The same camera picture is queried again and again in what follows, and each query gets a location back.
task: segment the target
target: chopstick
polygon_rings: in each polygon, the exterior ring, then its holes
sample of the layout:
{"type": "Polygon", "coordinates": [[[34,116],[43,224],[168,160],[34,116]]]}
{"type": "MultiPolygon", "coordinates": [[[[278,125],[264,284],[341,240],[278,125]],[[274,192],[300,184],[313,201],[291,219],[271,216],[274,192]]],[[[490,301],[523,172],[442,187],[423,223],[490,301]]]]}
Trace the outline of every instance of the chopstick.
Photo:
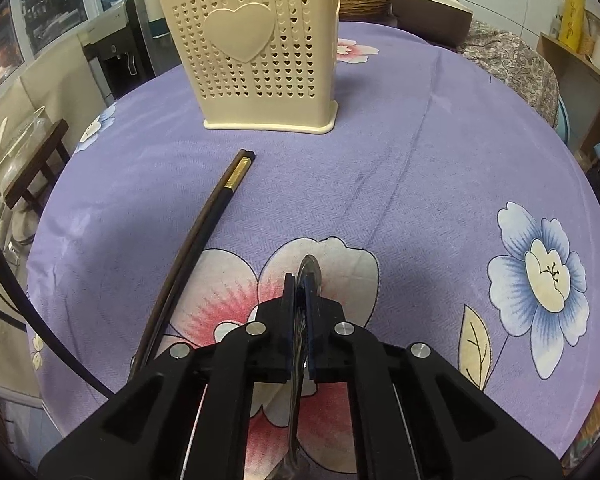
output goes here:
{"type": "Polygon", "coordinates": [[[240,150],[206,200],[162,284],[154,309],[140,338],[128,380],[131,380],[155,356],[160,336],[178,304],[200,254],[255,157],[253,152],[240,150]]]}

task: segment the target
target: yellow package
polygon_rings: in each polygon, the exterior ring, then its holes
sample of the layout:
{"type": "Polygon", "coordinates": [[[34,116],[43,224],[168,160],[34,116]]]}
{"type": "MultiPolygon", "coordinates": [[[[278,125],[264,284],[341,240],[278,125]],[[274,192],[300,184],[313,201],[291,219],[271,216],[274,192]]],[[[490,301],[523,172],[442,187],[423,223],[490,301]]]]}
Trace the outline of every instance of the yellow package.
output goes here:
{"type": "Polygon", "coordinates": [[[564,14],[560,26],[560,42],[571,50],[578,50],[582,34],[585,0],[564,0],[564,14]]]}

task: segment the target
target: basket base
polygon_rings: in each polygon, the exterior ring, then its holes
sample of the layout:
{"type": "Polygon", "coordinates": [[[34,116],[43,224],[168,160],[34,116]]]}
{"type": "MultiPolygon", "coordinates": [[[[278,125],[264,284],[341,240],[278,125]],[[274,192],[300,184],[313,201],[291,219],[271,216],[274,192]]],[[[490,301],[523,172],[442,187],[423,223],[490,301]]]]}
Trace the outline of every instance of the basket base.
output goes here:
{"type": "Polygon", "coordinates": [[[267,123],[203,123],[207,130],[272,130],[275,132],[298,132],[301,134],[326,134],[333,130],[336,122],[338,103],[331,101],[329,105],[329,122],[324,126],[294,126],[292,124],[267,124],[267,123]]]}

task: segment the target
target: flower stem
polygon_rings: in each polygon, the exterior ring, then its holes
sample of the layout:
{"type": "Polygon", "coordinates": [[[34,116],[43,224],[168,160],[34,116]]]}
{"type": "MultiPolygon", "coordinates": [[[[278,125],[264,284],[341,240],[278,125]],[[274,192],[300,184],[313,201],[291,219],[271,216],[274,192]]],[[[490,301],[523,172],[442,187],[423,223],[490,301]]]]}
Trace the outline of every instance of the flower stem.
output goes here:
{"type": "Polygon", "coordinates": [[[487,388],[487,384],[489,383],[489,379],[491,379],[491,376],[493,375],[495,369],[496,369],[496,365],[498,364],[498,361],[500,360],[500,356],[502,355],[502,351],[504,350],[505,345],[507,344],[507,341],[509,340],[509,334],[507,334],[507,337],[504,339],[504,343],[502,344],[502,348],[500,348],[500,353],[498,354],[498,357],[496,357],[496,360],[493,363],[493,366],[491,367],[491,372],[489,373],[489,376],[486,378],[486,380],[484,381],[484,388],[482,389],[483,391],[487,388]]]}

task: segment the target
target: blue flower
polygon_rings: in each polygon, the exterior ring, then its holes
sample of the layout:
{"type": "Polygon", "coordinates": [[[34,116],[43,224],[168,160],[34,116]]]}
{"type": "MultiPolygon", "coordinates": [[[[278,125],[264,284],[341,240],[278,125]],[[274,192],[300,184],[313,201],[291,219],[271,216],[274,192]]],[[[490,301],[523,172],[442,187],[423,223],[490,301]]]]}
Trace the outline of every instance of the blue flower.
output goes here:
{"type": "Polygon", "coordinates": [[[96,141],[100,132],[106,130],[113,124],[113,121],[116,119],[113,116],[115,111],[116,104],[113,103],[109,108],[104,110],[103,113],[93,120],[93,123],[91,123],[82,134],[80,142],[78,142],[78,145],[75,148],[74,155],[82,150],[86,150],[96,141]]]}
{"type": "Polygon", "coordinates": [[[556,219],[540,224],[521,206],[498,212],[502,243],[509,253],[489,262],[489,297],[512,336],[531,329],[531,355],[542,379],[554,372],[564,339],[575,346],[587,330],[589,303],[578,253],[556,219]]]}

